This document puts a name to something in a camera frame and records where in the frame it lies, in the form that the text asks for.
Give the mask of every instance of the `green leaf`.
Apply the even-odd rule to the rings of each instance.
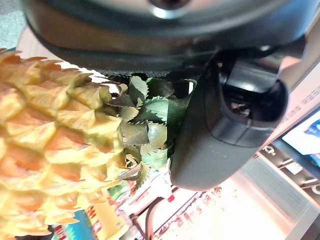
[[[160,117],[158,117],[155,113],[152,113],[150,110],[147,110],[145,107],[142,107],[139,110],[138,115],[132,120],[133,123],[151,121],[158,124],[164,124]]]
[[[140,148],[141,155],[150,155],[160,149],[167,141],[167,127],[163,124],[148,123],[148,138],[150,143]]]
[[[139,171],[136,175],[134,175],[134,176],[131,176],[131,177],[127,177],[126,179],[124,179],[124,180],[126,180],[126,181],[137,181],[137,180],[139,180],[141,178],[141,171]]]
[[[144,103],[146,110],[151,111],[162,121],[167,122],[169,100],[164,97],[156,96]]]
[[[128,86],[126,84],[121,83],[119,87],[120,87],[120,95],[128,94]]]
[[[122,122],[120,128],[123,135],[123,141],[128,145],[142,145],[150,142],[146,122]]]
[[[147,111],[151,111],[152,114],[167,123],[169,127],[176,127],[183,120],[189,101],[189,98],[172,100],[164,97],[154,97],[147,100],[144,106]]]
[[[127,168],[130,168],[132,166],[139,164],[139,161],[134,156],[132,156],[132,154],[125,155],[125,162],[126,162]]]
[[[145,101],[148,95],[148,86],[145,81],[143,81],[139,76],[133,76],[130,79],[130,84],[128,87],[129,96],[133,103],[137,105],[138,99],[142,102]]]
[[[141,162],[141,166],[142,166],[141,176],[135,183],[135,186],[134,186],[134,189],[133,189],[133,193],[135,193],[139,188],[141,188],[141,186],[148,179],[148,176],[149,176],[149,173],[150,173],[150,169],[149,169],[148,165],[146,165],[145,163]]]
[[[114,107],[114,106],[105,106],[103,109],[102,109],[102,112],[109,115],[109,116],[114,116],[116,117],[117,116],[117,111],[116,111],[116,108],[117,107]]]
[[[135,107],[130,96],[127,94],[123,94],[115,99],[112,99],[108,104],[116,107]]]
[[[124,148],[124,152],[127,156],[131,155],[138,163],[141,162],[141,154],[140,150],[132,145],[126,145]]]
[[[168,102],[168,115],[167,125],[176,129],[180,125],[186,114],[187,107],[190,102],[190,97],[179,98],[176,100],[169,100]]]
[[[174,88],[171,82],[161,79],[150,77],[146,80],[146,84],[149,89],[148,97],[169,97],[174,94]]]
[[[150,155],[144,155],[142,156],[142,161],[153,169],[163,168],[168,161],[168,149],[160,149]]]
[[[130,170],[128,170],[124,173],[121,173],[121,175],[119,175],[117,177],[117,179],[118,180],[126,180],[127,178],[130,178],[130,177],[136,175],[141,170],[142,170],[142,165],[141,165],[141,163],[139,163],[137,166],[131,168]]]
[[[137,116],[139,110],[133,106],[125,106],[120,109],[119,116],[122,118],[123,121],[129,122],[130,120],[134,119]]]
[[[137,104],[136,104],[136,107],[140,107],[144,104],[144,102],[140,99],[140,97],[138,97],[138,100],[137,100]]]

